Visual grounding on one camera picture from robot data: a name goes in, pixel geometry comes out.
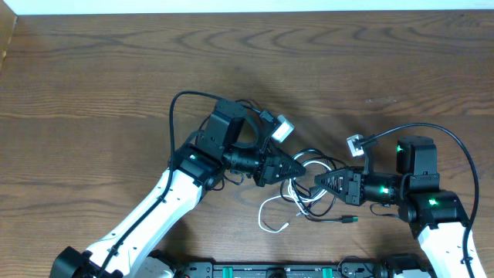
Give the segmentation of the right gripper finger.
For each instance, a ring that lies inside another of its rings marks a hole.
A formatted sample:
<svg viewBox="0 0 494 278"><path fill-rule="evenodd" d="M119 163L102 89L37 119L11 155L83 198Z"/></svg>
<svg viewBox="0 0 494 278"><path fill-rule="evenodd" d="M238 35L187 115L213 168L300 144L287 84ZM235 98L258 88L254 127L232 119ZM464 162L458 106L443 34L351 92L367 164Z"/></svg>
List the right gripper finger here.
<svg viewBox="0 0 494 278"><path fill-rule="evenodd" d="M344 199L346 182L343 179L322 179L315 180L314 183L319 188L328 191L337 198Z"/></svg>
<svg viewBox="0 0 494 278"><path fill-rule="evenodd" d="M347 183L349 168L341 168L327 173L316 175L314 183L316 185L345 185Z"/></svg>

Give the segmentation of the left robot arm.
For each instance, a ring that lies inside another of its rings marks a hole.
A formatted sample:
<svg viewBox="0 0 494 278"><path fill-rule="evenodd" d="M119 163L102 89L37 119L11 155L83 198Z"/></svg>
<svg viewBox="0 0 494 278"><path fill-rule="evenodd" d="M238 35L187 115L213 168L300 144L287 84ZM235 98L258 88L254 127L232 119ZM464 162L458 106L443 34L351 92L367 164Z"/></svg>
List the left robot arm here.
<svg viewBox="0 0 494 278"><path fill-rule="evenodd" d="M258 119L239 102L220 100L205 129L176 149L149 195L111 232L82 253L65 248L51 277L173 277L176 267L151 253L171 227L222 182L226 171L272 185L306 169L277 148L294 126L264 110Z"/></svg>

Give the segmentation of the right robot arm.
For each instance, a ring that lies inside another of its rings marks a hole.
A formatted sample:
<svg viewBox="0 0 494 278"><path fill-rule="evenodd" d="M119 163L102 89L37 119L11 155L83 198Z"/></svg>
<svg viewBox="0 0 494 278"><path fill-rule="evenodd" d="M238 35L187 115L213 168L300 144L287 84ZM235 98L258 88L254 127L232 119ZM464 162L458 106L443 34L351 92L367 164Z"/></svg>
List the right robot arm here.
<svg viewBox="0 0 494 278"><path fill-rule="evenodd" d="M374 170L375 139L357 134L347 143L354 157L365 157L364 166L346 166L317 175L317 187L348 205L396 205L398 219L409 224L434 276L485 276L459 197L440 187L437 148L430 137L399 138L393 174Z"/></svg>

